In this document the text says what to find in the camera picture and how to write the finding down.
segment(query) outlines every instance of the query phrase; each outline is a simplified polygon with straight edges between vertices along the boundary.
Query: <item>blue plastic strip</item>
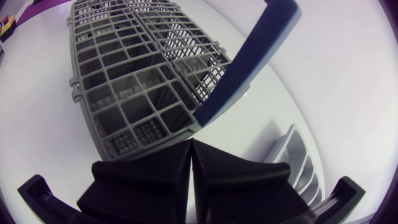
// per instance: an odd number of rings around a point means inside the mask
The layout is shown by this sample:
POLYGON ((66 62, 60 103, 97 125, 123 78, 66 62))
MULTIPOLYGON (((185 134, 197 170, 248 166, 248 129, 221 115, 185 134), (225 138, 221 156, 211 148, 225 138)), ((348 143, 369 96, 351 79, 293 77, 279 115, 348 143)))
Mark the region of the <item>blue plastic strip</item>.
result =
POLYGON ((228 106, 259 73, 280 47, 301 16, 293 0, 271 1, 246 39, 232 64, 209 98, 195 114, 204 127, 228 106))

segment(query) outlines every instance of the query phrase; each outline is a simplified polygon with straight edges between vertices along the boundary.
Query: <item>white surface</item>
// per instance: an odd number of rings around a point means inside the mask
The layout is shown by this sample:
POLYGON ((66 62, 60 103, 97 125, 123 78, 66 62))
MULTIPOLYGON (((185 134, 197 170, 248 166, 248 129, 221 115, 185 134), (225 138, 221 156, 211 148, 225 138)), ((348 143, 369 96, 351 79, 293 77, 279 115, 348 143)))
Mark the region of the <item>white surface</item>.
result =
MULTIPOLYGON (((232 58, 244 42, 233 26, 203 1, 177 1, 232 58)), ((34 174, 45 177, 54 195, 77 208, 100 160, 80 105, 73 104, 67 2, 23 23, 4 44, 0 66, 0 188, 17 223, 36 218, 17 193, 34 174)), ((234 155, 263 161, 275 140, 296 123, 308 148, 317 148, 300 111, 277 75, 266 66, 248 94, 194 137, 234 155)), ((321 165, 315 164, 319 173, 321 165)), ((193 189, 188 198, 194 222, 193 189)))
MULTIPOLYGON (((206 0, 245 36, 263 0, 206 0)), ((302 18, 270 60, 322 159, 326 195, 347 175, 366 191, 347 222, 374 213, 398 164, 398 49, 379 1, 297 0, 302 18)))

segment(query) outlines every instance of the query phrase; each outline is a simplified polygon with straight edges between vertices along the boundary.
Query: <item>black plastic part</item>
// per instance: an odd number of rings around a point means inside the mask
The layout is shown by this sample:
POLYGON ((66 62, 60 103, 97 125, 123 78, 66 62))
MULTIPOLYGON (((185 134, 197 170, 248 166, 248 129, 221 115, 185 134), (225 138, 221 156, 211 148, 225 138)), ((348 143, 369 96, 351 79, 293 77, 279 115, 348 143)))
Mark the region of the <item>black plastic part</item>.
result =
POLYGON ((184 141, 133 161, 94 163, 95 182, 78 206, 107 222, 185 223, 190 144, 184 141))
POLYGON ((343 177, 311 210, 287 182, 286 163, 246 161, 194 139, 133 161, 94 163, 82 213, 39 175, 18 191, 44 223, 185 223, 191 156, 199 223, 342 223, 364 195, 343 177))
POLYGON ((361 200, 365 191, 349 177, 342 177, 331 195, 313 208, 316 224, 343 223, 361 200))
POLYGON ((37 4, 37 3, 41 2, 41 1, 42 1, 42 0, 34 0, 33 3, 32 3, 32 5, 37 4))
POLYGON ((40 175, 30 178, 18 188, 18 192, 44 223, 103 223, 82 214, 54 197, 44 178, 40 175))
POLYGON ((287 182, 286 163, 246 161, 196 140, 192 154, 199 223, 281 223, 295 217, 311 223, 316 218, 287 182))
POLYGON ((0 36, 0 40, 4 43, 14 33, 15 28, 17 28, 16 21, 12 22, 10 28, 0 36))

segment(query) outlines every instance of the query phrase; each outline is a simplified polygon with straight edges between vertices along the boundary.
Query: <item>gray plastic basket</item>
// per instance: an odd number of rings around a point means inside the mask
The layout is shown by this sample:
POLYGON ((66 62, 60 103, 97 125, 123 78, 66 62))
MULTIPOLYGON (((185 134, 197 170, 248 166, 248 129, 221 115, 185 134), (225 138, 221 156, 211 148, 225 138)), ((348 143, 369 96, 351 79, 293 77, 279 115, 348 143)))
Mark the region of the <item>gray plastic basket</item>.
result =
POLYGON ((167 147, 201 128, 193 114, 230 59, 176 4, 77 1, 68 25, 72 97, 104 161, 167 147))

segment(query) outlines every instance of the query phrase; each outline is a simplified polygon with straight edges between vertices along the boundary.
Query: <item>white wall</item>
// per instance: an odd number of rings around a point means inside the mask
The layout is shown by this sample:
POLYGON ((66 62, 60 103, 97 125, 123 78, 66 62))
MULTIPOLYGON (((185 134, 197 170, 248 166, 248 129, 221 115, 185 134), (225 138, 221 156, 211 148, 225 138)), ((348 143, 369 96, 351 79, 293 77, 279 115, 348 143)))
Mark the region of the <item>white wall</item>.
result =
POLYGON ((28 1, 32 2, 33 0, 6 0, 0 11, 0 19, 3 19, 6 15, 9 15, 10 17, 12 15, 16 15, 25 2, 28 1))
MULTIPOLYGON (((245 36, 266 6, 205 1, 245 36)), ((397 42, 378 1, 297 2, 303 16, 269 64, 317 143, 326 195, 344 175, 366 191, 357 220, 377 210, 398 164, 397 42)))

